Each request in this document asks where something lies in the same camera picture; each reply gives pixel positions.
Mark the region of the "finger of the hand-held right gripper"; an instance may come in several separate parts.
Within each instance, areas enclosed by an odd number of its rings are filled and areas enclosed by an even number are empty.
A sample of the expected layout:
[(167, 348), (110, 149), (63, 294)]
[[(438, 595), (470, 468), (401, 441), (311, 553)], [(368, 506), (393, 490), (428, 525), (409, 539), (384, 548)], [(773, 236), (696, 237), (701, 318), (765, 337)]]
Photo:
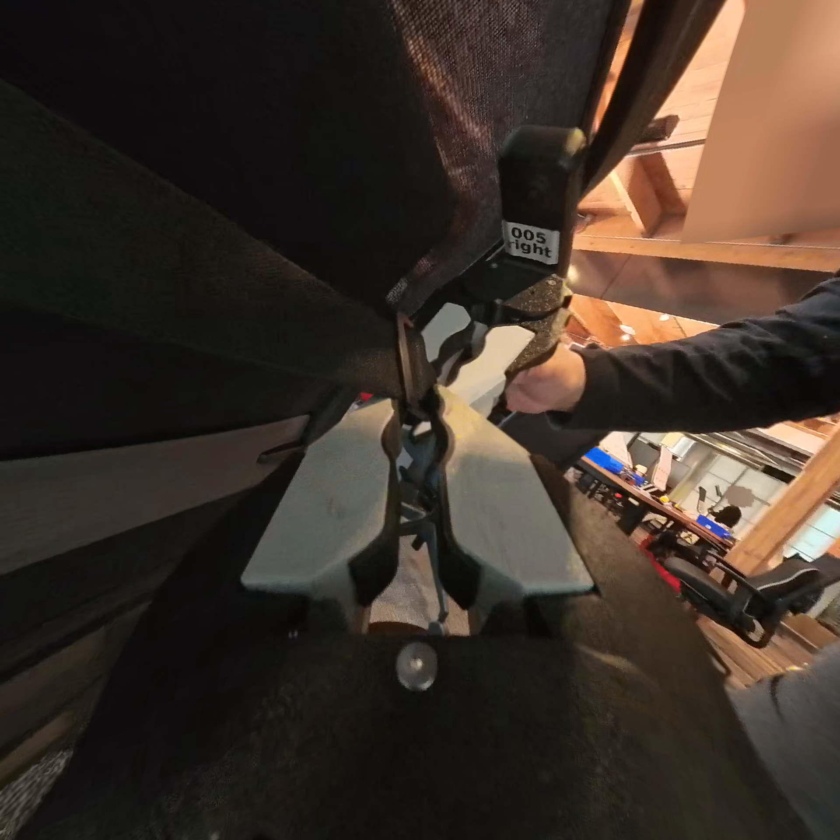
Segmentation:
[(438, 385), (452, 385), (475, 359), (476, 321), (468, 310), (447, 302), (422, 330), (427, 360)]
[(488, 419), (507, 387), (509, 369), (535, 337), (518, 325), (490, 329), (477, 357), (459, 367), (453, 392)]

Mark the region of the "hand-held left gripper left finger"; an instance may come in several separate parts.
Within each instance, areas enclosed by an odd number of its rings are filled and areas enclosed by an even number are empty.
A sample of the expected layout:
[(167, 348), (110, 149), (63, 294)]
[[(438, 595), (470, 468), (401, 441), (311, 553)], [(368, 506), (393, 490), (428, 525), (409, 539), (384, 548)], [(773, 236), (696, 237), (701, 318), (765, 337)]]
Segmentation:
[(241, 574), (243, 587), (360, 610), (391, 583), (401, 517), (393, 400), (366, 403), (312, 444)]

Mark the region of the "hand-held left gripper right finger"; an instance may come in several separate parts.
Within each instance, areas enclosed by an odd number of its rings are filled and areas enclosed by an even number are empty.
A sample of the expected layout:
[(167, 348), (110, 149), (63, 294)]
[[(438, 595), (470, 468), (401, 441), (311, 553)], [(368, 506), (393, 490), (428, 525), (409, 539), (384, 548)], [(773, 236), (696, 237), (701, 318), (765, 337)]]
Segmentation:
[(439, 575), (467, 611), (592, 593), (595, 583), (529, 452), (461, 397), (435, 387), (432, 475)]

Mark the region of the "black office chair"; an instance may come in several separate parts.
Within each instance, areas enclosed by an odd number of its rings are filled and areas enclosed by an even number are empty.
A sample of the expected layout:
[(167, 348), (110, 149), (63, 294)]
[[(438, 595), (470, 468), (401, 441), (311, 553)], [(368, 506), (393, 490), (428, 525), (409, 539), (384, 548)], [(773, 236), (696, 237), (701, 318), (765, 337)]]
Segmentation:
[(634, 2), (2, 2), (2, 457), (326, 426), (395, 311), (501, 313), (522, 125), (591, 136)]

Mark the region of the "long wooden desk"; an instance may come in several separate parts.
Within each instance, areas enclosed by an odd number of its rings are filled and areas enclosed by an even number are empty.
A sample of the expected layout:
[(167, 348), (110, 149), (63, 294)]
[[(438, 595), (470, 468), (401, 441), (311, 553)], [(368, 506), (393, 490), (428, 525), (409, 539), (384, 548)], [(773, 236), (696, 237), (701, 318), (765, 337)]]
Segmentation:
[(671, 505), (663, 504), (650, 493), (636, 487), (633, 482), (609, 472), (589, 458), (581, 457), (574, 463), (574, 467), (593, 476), (594, 480), (612, 487), (617, 492), (622, 493), (624, 497), (635, 499), (636, 506), (632, 510), (622, 513), (618, 520), (619, 529), (627, 536), (631, 536), (641, 526), (644, 518), (652, 513), (665, 518), (666, 523), (673, 530), (692, 532), (699, 540), (716, 546), (725, 553), (734, 547), (732, 539), (724, 539), (718, 536), (714, 531), (703, 527), (697, 520), (692, 519), (683, 511)]

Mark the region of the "person's right hand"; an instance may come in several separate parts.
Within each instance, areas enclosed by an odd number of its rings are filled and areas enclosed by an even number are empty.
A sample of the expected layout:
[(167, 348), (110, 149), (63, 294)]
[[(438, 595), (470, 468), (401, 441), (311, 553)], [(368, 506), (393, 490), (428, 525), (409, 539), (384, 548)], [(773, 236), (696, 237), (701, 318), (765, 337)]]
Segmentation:
[(505, 391), (505, 404), (514, 413), (569, 413), (581, 400), (585, 384), (582, 357), (558, 344), (546, 360), (512, 377)]

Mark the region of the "wooden staircase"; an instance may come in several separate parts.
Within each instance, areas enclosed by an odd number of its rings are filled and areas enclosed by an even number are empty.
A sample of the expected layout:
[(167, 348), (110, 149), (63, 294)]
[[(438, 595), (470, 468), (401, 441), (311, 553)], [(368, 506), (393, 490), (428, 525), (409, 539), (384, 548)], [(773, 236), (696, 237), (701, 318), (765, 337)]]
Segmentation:
[(633, 147), (586, 197), (574, 248), (587, 256), (687, 259), (766, 269), (834, 272), (838, 229), (811, 233), (681, 241), (711, 120), (748, 2), (725, 2), (687, 69), (659, 108), (676, 118), (665, 140)]

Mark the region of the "red chair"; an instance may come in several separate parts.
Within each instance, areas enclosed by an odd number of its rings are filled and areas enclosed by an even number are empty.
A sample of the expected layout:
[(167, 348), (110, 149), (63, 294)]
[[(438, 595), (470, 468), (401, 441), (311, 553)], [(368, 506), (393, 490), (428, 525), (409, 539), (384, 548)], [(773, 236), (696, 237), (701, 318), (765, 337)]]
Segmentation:
[(670, 567), (675, 566), (677, 571), (683, 572), (688, 568), (686, 550), (690, 549), (690, 544), (672, 532), (661, 532), (645, 537), (639, 548), (646, 554), (663, 581), (680, 595), (682, 578), (672, 574)]

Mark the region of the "black swivel chair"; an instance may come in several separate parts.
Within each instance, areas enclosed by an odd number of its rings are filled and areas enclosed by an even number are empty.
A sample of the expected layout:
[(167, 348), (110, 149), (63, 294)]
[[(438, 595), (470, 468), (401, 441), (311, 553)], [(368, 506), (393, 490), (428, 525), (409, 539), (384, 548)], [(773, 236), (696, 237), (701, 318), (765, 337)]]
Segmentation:
[(668, 558), (665, 570), (679, 583), (679, 594), (695, 613), (737, 635), (753, 648), (764, 648), (788, 615), (808, 613), (824, 591), (839, 580), (839, 559), (830, 553), (813, 562), (789, 558), (775, 568), (747, 576), (725, 560), (708, 570)]

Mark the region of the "wooden post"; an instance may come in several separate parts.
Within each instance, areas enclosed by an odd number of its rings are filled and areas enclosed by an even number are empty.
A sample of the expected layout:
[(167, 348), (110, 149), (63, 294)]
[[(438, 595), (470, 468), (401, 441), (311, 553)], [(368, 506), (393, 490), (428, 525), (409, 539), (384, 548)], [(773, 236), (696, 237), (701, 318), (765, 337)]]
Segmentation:
[(730, 566), (753, 575), (766, 571), (839, 483), (839, 431), (834, 425), (822, 447), (805, 463), (784, 493), (728, 553)]

